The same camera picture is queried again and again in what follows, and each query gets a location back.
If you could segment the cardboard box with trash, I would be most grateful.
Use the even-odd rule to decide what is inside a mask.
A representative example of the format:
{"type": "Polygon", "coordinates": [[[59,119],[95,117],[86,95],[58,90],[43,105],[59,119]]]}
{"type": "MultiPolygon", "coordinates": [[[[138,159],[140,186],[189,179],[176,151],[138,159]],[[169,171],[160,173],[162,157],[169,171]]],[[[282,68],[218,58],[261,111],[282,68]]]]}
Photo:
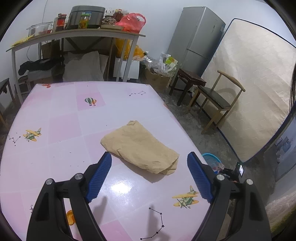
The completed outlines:
{"type": "Polygon", "coordinates": [[[159,60],[145,55],[141,64],[144,65],[142,83],[150,85],[157,93],[164,93],[175,75],[178,61],[170,54],[162,53],[159,60]]]}

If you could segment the wooden chair black seat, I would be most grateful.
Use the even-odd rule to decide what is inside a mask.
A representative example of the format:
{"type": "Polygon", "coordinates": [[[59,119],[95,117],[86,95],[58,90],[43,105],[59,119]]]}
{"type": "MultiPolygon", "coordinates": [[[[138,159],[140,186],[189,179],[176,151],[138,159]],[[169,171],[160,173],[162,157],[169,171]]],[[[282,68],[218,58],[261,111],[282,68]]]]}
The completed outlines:
{"type": "Polygon", "coordinates": [[[203,109],[203,107],[207,103],[207,101],[210,101],[211,104],[213,104],[217,108],[217,111],[215,112],[215,114],[213,115],[211,120],[207,123],[207,125],[202,130],[202,134],[206,133],[208,128],[212,125],[212,123],[214,123],[217,116],[222,111],[224,111],[223,116],[214,125],[214,128],[217,128],[220,125],[220,123],[224,120],[224,118],[227,116],[227,114],[231,111],[234,104],[236,103],[236,101],[240,97],[241,93],[246,91],[245,88],[243,87],[243,85],[236,78],[234,78],[233,76],[231,76],[231,75],[229,75],[229,74],[227,74],[227,73],[225,73],[225,72],[223,72],[221,70],[217,70],[217,72],[219,73],[219,75],[218,75],[214,85],[211,88],[204,87],[204,86],[198,86],[196,91],[194,92],[193,97],[190,100],[190,103],[188,104],[188,106],[186,108],[186,112],[189,113],[191,108],[193,107],[194,103],[196,102],[197,98],[200,96],[200,94],[202,94],[205,97],[205,99],[204,99],[202,105],[200,106],[199,111],[201,111],[203,109]],[[225,100],[218,92],[216,92],[214,90],[222,76],[226,77],[234,85],[236,85],[237,87],[240,88],[238,94],[236,95],[236,97],[234,98],[234,100],[232,101],[231,104],[227,100],[225,100]]]}

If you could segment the dark wooden stool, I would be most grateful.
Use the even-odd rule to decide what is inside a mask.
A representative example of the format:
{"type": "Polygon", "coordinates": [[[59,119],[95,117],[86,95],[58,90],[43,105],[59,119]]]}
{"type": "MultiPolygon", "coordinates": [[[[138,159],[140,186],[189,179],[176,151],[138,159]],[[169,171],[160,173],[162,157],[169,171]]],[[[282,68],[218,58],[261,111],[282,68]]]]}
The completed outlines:
{"type": "Polygon", "coordinates": [[[189,91],[189,89],[193,86],[193,85],[197,85],[197,86],[205,86],[206,85],[206,81],[203,80],[199,75],[197,75],[196,73],[193,73],[191,71],[187,71],[184,70],[182,68],[179,68],[177,71],[176,76],[173,79],[173,83],[171,85],[171,89],[169,92],[169,95],[172,95],[174,90],[178,90],[181,91],[182,94],[180,96],[180,98],[177,101],[177,106],[180,106],[186,93],[189,91]],[[177,89],[176,88],[176,84],[178,80],[182,80],[182,82],[184,82],[185,88],[184,89],[177,89]]]}

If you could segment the brown paper bag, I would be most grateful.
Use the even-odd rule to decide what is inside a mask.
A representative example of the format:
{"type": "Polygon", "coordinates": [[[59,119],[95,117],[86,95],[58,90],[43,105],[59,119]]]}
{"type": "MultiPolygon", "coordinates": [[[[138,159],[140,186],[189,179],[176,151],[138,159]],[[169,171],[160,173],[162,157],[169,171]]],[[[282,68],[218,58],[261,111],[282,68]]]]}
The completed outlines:
{"type": "Polygon", "coordinates": [[[177,169],[180,155],[136,120],[108,133],[100,143],[108,152],[149,173],[170,175],[177,169]]]}

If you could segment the beige mattress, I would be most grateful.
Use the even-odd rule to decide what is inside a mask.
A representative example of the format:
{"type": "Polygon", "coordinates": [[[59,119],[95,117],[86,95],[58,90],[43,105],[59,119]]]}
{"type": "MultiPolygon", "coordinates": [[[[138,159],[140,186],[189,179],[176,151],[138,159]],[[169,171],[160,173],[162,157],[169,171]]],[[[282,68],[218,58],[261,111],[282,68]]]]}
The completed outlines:
{"type": "Polygon", "coordinates": [[[202,77],[233,104],[219,128],[240,161],[255,156],[290,112],[295,46],[254,23],[234,19],[202,77]]]}

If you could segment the silver refrigerator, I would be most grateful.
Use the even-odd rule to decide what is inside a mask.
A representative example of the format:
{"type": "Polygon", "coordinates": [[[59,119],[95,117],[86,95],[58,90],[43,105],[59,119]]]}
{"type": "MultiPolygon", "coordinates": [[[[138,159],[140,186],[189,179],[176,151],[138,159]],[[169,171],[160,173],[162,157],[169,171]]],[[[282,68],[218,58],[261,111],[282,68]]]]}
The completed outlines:
{"type": "Polygon", "coordinates": [[[226,24],[206,6],[184,7],[167,53],[184,70],[202,76],[212,59],[226,24]]]}

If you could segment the yellow plastic bag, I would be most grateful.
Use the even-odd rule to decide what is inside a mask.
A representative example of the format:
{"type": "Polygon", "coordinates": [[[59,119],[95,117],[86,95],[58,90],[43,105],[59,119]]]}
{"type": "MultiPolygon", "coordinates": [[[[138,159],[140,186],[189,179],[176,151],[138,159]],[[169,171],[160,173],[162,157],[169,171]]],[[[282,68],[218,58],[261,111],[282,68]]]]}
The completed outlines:
{"type": "MultiPolygon", "coordinates": [[[[126,41],[127,41],[127,44],[126,44],[125,53],[123,56],[124,60],[128,59],[128,56],[130,54],[131,45],[132,45],[129,39],[126,39],[126,41]]],[[[125,44],[125,39],[118,39],[118,38],[115,39],[116,57],[117,58],[121,58],[124,44],[125,44]]],[[[144,51],[138,45],[136,45],[134,53],[133,53],[133,60],[141,61],[144,58],[144,56],[145,56],[144,51]]]]}

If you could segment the black clothes pile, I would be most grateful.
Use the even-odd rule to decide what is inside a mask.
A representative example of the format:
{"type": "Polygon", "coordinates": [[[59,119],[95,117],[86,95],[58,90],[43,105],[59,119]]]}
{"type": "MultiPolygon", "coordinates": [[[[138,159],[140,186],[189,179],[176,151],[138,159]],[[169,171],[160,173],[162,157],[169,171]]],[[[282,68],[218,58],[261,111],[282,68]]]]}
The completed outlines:
{"type": "Polygon", "coordinates": [[[64,61],[64,57],[59,58],[46,58],[37,61],[27,61],[20,65],[18,74],[20,76],[24,75],[26,71],[47,71],[52,69],[54,66],[61,64],[64,61]]]}

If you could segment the white sack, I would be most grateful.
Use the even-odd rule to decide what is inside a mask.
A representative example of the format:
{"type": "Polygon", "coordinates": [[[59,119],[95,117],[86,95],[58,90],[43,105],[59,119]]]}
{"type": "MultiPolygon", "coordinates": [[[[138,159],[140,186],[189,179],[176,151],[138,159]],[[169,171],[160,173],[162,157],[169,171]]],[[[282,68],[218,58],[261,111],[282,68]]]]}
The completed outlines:
{"type": "Polygon", "coordinates": [[[104,81],[108,56],[92,51],[86,54],[65,55],[64,82],[104,81]]]}

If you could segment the pink plastic bag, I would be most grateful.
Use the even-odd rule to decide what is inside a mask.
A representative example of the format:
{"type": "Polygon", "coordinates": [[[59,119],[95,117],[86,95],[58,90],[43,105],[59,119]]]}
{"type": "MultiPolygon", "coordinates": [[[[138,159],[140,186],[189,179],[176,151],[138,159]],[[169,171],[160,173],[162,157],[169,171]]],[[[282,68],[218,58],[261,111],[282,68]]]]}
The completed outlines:
{"type": "Polygon", "coordinates": [[[147,20],[142,14],[129,13],[123,16],[116,25],[121,26],[123,31],[139,34],[146,22],[147,20]]]}

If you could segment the grey side table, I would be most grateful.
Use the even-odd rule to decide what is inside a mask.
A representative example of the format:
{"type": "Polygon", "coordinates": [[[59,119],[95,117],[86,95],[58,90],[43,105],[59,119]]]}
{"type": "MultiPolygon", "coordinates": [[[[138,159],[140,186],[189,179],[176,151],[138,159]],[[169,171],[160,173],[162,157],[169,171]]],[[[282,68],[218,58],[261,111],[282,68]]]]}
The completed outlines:
{"type": "Polygon", "coordinates": [[[133,53],[135,51],[135,47],[137,45],[137,41],[139,37],[145,37],[143,34],[136,34],[136,33],[131,33],[131,32],[126,32],[122,30],[113,30],[113,29],[72,29],[72,30],[63,30],[59,32],[54,32],[54,33],[49,33],[49,34],[43,34],[43,35],[38,35],[36,37],[31,37],[30,39],[21,42],[19,44],[16,44],[12,46],[9,50],[11,51],[11,63],[12,63],[12,68],[13,68],[13,75],[14,75],[14,80],[16,82],[16,92],[18,95],[18,99],[20,101],[20,104],[23,104],[23,97],[20,91],[19,87],[19,82],[18,82],[18,77],[17,77],[17,71],[16,71],[16,51],[19,51],[25,47],[29,47],[34,44],[38,44],[38,52],[41,53],[41,43],[46,42],[49,40],[55,40],[55,39],[60,39],[61,40],[61,47],[64,47],[64,40],[67,40],[69,44],[76,50],[80,51],[80,48],[77,46],[77,44],[73,41],[73,38],[77,37],[98,37],[99,39],[94,41],[91,45],[87,47],[87,50],[89,50],[91,47],[97,45],[102,39],[104,38],[111,38],[111,46],[110,49],[112,50],[113,45],[114,45],[114,40],[116,38],[118,39],[124,39],[124,46],[123,50],[121,53],[120,61],[119,61],[119,66],[117,70],[117,75],[116,75],[116,81],[119,81],[119,74],[127,46],[127,41],[131,40],[131,48],[129,51],[128,59],[126,61],[126,66],[125,66],[125,72],[122,81],[126,82],[128,79],[128,74],[130,72],[130,66],[132,64],[132,59],[133,59],[133,53]]]}

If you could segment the glass bowl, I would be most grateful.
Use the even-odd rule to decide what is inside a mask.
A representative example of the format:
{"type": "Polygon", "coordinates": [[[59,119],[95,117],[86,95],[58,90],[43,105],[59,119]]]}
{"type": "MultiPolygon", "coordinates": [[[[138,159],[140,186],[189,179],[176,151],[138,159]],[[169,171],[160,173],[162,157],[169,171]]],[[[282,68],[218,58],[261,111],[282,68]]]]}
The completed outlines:
{"type": "Polygon", "coordinates": [[[44,23],[39,23],[32,25],[27,28],[28,30],[28,36],[38,36],[38,35],[43,35],[48,33],[53,27],[53,22],[44,22],[44,23]]]}

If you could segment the red sauce jar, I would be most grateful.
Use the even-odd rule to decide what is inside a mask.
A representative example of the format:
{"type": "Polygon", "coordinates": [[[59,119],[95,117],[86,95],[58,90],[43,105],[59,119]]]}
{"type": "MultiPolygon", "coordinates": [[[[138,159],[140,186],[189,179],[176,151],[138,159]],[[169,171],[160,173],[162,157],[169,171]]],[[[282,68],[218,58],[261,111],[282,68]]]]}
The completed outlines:
{"type": "Polygon", "coordinates": [[[58,14],[56,21],[56,32],[64,30],[66,17],[66,14],[58,14]]]}

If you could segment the pickle jar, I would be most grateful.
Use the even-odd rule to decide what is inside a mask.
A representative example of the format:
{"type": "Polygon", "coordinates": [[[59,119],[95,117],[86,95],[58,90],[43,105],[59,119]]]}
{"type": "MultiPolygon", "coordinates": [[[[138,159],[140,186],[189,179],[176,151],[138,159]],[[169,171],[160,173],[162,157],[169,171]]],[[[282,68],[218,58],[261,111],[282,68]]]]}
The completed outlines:
{"type": "Polygon", "coordinates": [[[89,20],[91,18],[90,12],[85,12],[81,14],[80,21],[78,24],[79,29],[86,29],[88,27],[89,20]]]}

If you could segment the grey rice cooker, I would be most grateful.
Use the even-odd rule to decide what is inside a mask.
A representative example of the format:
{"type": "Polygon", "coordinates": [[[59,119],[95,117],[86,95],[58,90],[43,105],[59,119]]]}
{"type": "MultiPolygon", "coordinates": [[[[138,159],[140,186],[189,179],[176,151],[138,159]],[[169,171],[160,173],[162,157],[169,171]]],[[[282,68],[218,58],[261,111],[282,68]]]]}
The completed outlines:
{"type": "Polygon", "coordinates": [[[101,6],[74,6],[67,22],[67,29],[99,28],[105,13],[101,6]]]}

